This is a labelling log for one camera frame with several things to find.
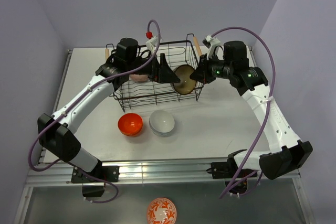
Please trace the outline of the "brown bowl beige inside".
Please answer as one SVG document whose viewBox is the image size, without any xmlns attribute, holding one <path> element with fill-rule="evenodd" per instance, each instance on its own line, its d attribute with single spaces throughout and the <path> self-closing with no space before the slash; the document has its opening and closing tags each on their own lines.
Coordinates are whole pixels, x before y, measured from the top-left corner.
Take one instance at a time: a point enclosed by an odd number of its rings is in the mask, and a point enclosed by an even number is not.
<svg viewBox="0 0 336 224">
<path fill-rule="evenodd" d="M 176 67 L 173 72 L 180 79 L 179 83 L 171 83 L 172 89 L 181 95 L 190 94 L 196 87 L 196 81 L 190 78 L 195 69 L 190 65 Z"/>
</svg>

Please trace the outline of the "black white patterned bowl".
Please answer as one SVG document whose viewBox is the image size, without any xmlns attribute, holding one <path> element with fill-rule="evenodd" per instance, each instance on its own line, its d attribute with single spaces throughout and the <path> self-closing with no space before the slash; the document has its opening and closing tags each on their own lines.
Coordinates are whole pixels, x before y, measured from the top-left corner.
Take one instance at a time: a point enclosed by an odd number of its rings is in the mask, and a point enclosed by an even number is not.
<svg viewBox="0 0 336 224">
<path fill-rule="evenodd" d="M 146 82 L 148 81 L 148 76 L 145 74 L 131 74 L 130 79 L 134 82 Z"/>
</svg>

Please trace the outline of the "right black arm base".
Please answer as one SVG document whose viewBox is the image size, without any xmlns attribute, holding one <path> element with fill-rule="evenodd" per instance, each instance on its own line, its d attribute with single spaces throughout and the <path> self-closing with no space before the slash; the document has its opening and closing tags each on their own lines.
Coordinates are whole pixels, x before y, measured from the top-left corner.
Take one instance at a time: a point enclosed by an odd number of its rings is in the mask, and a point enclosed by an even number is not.
<svg viewBox="0 0 336 224">
<path fill-rule="evenodd" d="M 230 180 L 238 170 L 238 166 L 235 164 L 234 160 L 228 159 L 224 162 L 212 162 L 210 168 L 206 170 L 208 174 L 211 174 L 212 179 L 224 179 L 225 186 L 228 186 Z M 243 194 L 246 193 L 248 189 L 248 181 L 243 180 L 233 189 L 229 190 L 232 194 Z"/>
</svg>

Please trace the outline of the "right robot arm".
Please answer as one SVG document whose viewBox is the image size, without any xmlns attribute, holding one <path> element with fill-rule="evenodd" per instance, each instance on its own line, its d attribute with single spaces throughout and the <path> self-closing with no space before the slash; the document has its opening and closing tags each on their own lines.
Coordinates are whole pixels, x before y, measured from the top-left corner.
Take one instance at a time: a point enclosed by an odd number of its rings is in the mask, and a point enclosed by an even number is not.
<svg viewBox="0 0 336 224">
<path fill-rule="evenodd" d="M 269 151 L 240 150 L 229 155 L 228 173 L 240 176 L 245 169 L 259 170 L 268 179 L 299 169 L 313 151 L 310 142 L 303 142 L 293 131 L 270 94 L 271 86 L 263 71 L 249 65 L 248 48 L 242 41 L 229 41 L 223 45 L 223 58 L 219 59 L 218 42 L 204 42 L 208 52 L 200 57 L 192 80 L 208 84 L 217 78 L 227 79 L 247 102 L 258 122 L 263 126 Z"/>
</svg>

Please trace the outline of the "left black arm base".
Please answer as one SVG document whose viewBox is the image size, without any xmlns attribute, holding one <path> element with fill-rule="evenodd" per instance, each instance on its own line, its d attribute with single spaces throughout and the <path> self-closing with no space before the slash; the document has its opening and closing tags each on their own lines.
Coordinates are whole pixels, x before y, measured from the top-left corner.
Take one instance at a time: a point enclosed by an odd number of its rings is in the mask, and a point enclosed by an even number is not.
<svg viewBox="0 0 336 224">
<path fill-rule="evenodd" d="M 118 187 L 114 184 L 119 180 L 119 166 L 101 166 L 92 172 L 85 172 L 80 168 L 74 168 L 70 182 L 82 184 L 82 195 L 89 200 L 99 201 L 108 189 L 114 189 L 114 195 L 109 201 L 117 198 Z"/>
</svg>

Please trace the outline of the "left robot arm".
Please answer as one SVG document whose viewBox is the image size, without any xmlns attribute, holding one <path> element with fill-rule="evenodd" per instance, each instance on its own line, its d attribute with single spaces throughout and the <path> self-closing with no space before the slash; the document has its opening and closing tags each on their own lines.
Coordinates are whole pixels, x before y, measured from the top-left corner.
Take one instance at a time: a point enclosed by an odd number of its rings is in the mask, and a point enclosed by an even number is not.
<svg viewBox="0 0 336 224">
<path fill-rule="evenodd" d="M 164 57 L 157 58 L 160 37 L 146 42 L 147 57 L 139 52 L 138 41 L 122 38 L 116 48 L 95 72 L 89 83 L 66 105 L 51 116 L 42 114 L 37 121 L 38 141 L 59 160 L 79 167 L 91 182 L 102 176 L 101 161 L 87 152 L 75 137 L 86 117 L 108 96 L 117 91 L 131 74 L 147 75 L 157 83 L 178 83 L 180 80 Z"/>
</svg>

